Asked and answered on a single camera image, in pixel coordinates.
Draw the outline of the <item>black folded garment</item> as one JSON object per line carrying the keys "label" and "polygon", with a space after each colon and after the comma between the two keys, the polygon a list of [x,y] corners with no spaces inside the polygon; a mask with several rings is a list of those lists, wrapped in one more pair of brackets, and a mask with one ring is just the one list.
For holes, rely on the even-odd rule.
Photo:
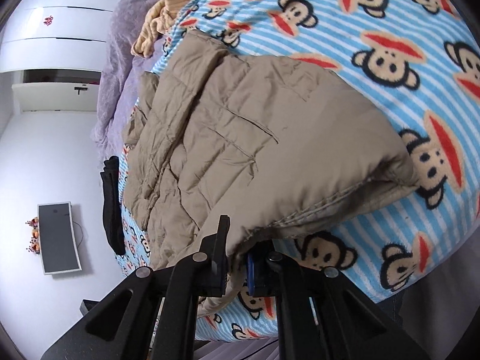
{"label": "black folded garment", "polygon": [[120,160],[117,156],[112,156],[103,165],[100,172],[103,186],[103,228],[109,246],[116,255],[122,256],[125,254],[125,236],[119,194]]}

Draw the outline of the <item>blue striped monkey blanket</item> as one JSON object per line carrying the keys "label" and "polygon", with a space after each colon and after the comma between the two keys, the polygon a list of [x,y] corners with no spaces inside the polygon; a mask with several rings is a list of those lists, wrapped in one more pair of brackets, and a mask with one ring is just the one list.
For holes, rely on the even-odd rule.
{"label": "blue striped monkey blanket", "polygon": [[240,55],[325,67],[384,111],[420,166],[409,197],[334,228],[347,276],[375,301],[432,272],[479,219],[479,47],[450,0],[192,0],[153,72],[189,29]]}

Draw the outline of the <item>white wardrobe with stickers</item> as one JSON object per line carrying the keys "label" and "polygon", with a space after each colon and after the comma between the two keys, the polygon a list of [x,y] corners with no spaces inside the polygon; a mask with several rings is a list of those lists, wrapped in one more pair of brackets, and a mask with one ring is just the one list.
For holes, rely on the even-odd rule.
{"label": "white wardrobe with stickers", "polygon": [[102,71],[108,28],[119,1],[23,0],[1,39],[1,71]]}

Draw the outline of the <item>purple quilted bedspread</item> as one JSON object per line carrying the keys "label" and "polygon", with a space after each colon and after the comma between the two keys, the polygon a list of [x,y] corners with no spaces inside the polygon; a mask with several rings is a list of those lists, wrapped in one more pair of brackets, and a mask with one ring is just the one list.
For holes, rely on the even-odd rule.
{"label": "purple quilted bedspread", "polygon": [[131,46],[140,35],[147,11],[158,1],[120,0],[113,11],[97,95],[97,122],[92,131],[101,160],[120,155],[122,131],[137,101],[140,75],[155,63],[132,55]]}

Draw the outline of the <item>beige puffer jacket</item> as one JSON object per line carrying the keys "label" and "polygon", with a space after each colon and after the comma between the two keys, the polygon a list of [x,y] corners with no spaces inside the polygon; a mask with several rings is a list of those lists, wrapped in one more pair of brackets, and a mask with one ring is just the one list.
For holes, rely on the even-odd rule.
{"label": "beige puffer jacket", "polygon": [[386,116],[335,72],[286,56],[236,55],[193,30],[142,79],[124,129],[122,202],[146,231],[154,269],[196,252],[230,219],[226,293],[257,242],[327,230],[407,197],[420,177]]}

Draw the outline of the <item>beige striped fleece garment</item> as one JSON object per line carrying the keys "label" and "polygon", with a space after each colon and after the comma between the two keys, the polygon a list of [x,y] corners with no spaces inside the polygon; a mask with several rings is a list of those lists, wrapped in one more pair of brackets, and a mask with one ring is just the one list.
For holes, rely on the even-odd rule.
{"label": "beige striped fleece garment", "polygon": [[153,55],[155,42],[165,34],[176,21],[180,10],[190,0],[158,0],[147,11],[140,33],[131,46],[131,54],[148,59]]}

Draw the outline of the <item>wall-mounted monitor screen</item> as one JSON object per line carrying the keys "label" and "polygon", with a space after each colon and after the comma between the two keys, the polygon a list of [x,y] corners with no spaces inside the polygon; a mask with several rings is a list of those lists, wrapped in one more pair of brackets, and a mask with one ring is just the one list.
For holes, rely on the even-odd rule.
{"label": "wall-mounted monitor screen", "polygon": [[82,270],[69,202],[37,207],[39,245],[45,275]]}

